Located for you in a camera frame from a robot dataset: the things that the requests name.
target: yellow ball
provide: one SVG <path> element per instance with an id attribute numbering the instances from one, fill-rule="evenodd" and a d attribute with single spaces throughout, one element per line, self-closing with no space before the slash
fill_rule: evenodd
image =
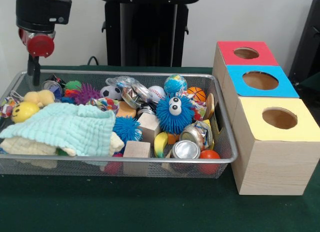
<path id="1" fill-rule="evenodd" d="M 35 113 L 37 113 L 39 110 L 40 108 L 35 103 L 26 101 L 21 102 L 13 108 L 11 119 L 15 123 L 22 123 L 33 116 Z"/>

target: wire mesh basket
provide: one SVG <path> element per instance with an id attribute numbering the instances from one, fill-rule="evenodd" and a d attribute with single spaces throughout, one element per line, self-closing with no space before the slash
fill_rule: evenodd
<path id="1" fill-rule="evenodd" d="M 106 86 L 107 78 L 120 75 L 133 77 L 147 88 L 153 85 L 163 85 L 166 78 L 171 75 L 168 73 L 43 70 L 40 84 L 52 74 L 66 82 L 78 80 L 90 83 L 97 89 Z M 214 76 L 207 74 L 182 74 L 182 76 L 186 79 L 189 87 L 200 87 L 207 95 L 209 93 L 214 95 L 215 111 L 210 119 L 210 124 L 214 139 L 213 149 L 221 159 L 156 158 L 153 147 L 151 147 L 150 158 L 0 154 L 0 174 L 217 179 L 227 165 L 238 156 L 219 83 Z M 26 72 L 22 72 L 14 78 L 1 101 L 9 96 L 12 90 L 20 95 L 25 95 L 29 91 L 39 91 L 41 87 L 33 86 L 32 77 L 28 76 Z M 11 124 L 13 122 L 9 118 L 1 118 L 0 131 Z M 171 148 L 172 145 L 165 147 L 165 155 L 169 153 Z M 211 173 L 201 172 L 203 171 L 201 167 L 211 168 Z"/>

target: stacked boxes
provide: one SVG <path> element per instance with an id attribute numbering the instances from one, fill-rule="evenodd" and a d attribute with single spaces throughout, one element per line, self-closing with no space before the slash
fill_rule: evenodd
<path id="1" fill-rule="evenodd" d="M 217 43 L 213 75 L 238 147 L 241 195 L 302 195 L 320 158 L 320 128 L 264 42 Z"/>

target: orange ball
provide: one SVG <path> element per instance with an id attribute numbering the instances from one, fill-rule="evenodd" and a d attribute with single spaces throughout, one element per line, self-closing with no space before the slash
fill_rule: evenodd
<path id="1" fill-rule="evenodd" d="M 220 156 L 214 150 L 204 150 L 200 154 L 200 159 L 220 159 Z M 200 163 L 199 171 L 205 175 L 213 175 L 219 169 L 219 164 Z"/>
<path id="2" fill-rule="evenodd" d="M 202 88 L 198 87 L 190 87 L 187 89 L 187 93 L 190 95 L 194 95 L 193 99 L 196 101 L 206 102 L 206 93 Z"/>

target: baseball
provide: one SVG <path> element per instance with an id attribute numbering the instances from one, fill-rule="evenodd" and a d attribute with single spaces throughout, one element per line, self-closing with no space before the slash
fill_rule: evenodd
<path id="1" fill-rule="evenodd" d="M 165 90 L 160 86 L 151 86 L 148 89 L 152 94 L 152 101 L 158 103 L 160 100 L 164 100 L 166 97 Z"/>

